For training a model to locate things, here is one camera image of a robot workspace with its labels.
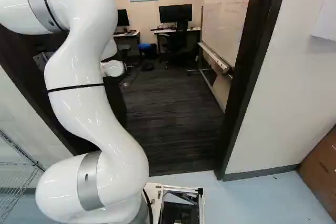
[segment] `metal wire rack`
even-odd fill
[[[44,168],[1,130],[0,139],[15,150],[18,160],[22,160],[0,162],[0,224],[3,224],[29,184]]]
[[[38,174],[30,163],[0,163],[0,223],[3,224],[10,211]]]

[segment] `whiteboard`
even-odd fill
[[[202,41],[235,66],[249,0],[205,0]]]
[[[336,0],[324,0],[311,34],[336,41]]]

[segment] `white wall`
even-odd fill
[[[283,0],[225,173],[300,163],[336,123],[336,42],[313,38],[323,0]]]
[[[39,117],[0,67],[0,129],[45,167],[72,154]],[[0,161],[22,159],[0,139]]]

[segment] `wire shelf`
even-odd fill
[[[0,162],[0,224],[3,224],[29,184],[39,173],[31,163]]]

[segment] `light blue floor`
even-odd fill
[[[151,177],[150,182],[203,187],[206,224],[334,223],[296,172],[232,182],[199,172]]]

